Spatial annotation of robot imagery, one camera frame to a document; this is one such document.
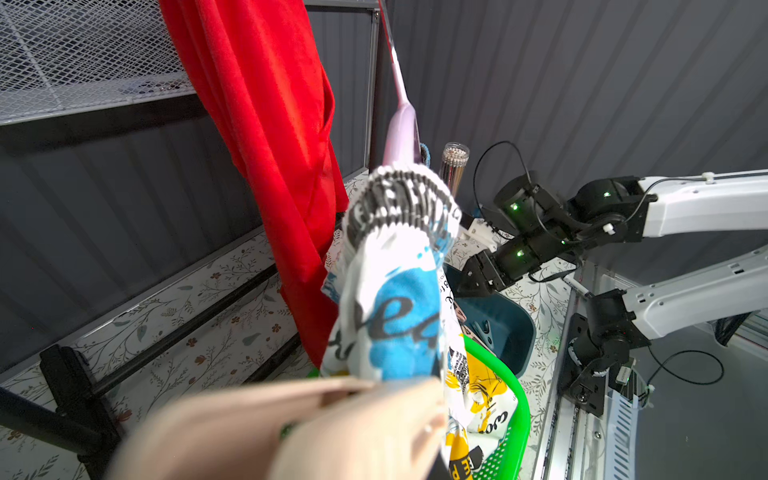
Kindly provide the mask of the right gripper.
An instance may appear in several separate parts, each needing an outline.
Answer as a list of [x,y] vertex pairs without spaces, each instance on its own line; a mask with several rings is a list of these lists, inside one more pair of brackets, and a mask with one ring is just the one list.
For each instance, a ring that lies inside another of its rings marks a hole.
[[483,250],[470,257],[452,286],[458,298],[485,298],[512,286],[519,280],[519,259],[507,252]]

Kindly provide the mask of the teal clothespin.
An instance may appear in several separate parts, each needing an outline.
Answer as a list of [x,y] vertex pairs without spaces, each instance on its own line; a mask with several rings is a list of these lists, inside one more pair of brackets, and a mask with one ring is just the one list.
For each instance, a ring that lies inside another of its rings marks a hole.
[[477,335],[481,338],[481,340],[488,344],[493,345],[494,344],[494,336],[492,331],[492,325],[489,320],[483,320],[482,322],[476,322],[474,324],[474,328],[477,332]]

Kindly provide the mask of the comic print shorts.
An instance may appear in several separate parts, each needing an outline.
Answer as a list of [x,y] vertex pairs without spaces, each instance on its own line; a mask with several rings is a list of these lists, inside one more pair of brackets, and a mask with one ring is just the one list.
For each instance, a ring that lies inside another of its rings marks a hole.
[[422,164],[372,171],[342,221],[342,249],[323,284],[337,304],[333,332],[393,338],[432,326],[461,329],[444,259],[461,212]]

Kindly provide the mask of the lilac plastic hanger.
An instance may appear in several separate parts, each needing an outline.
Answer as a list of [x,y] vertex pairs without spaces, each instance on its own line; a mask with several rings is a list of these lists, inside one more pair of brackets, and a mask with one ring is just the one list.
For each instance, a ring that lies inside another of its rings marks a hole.
[[395,166],[421,163],[421,142],[417,114],[407,95],[398,54],[392,38],[388,10],[384,1],[378,0],[377,3],[385,33],[397,96],[397,109],[388,125],[382,165]]

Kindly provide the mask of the beige clothespin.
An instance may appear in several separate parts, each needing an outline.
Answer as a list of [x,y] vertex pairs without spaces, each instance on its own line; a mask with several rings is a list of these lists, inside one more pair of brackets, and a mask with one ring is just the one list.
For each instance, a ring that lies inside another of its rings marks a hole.
[[434,377],[267,382],[187,397],[118,448],[109,479],[446,479]]

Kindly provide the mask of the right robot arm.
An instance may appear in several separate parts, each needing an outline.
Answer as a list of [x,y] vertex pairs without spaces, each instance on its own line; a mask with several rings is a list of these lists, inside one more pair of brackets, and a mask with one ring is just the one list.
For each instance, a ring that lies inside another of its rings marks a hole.
[[728,337],[767,307],[767,250],[738,246],[707,253],[705,234],[765,231],[767,174],[705,172],[682,177],[624,176],[591,181],[566,201],[535,173],[505,185],[495,205],[512,239],[469,257],[454,274],[460,297],[499,293],[522,280],[544,283],[547,263],[591,260],[628,280],[587,293],[567,329],[558,394],[601,416],[609,389],[633,350],[705,322]]

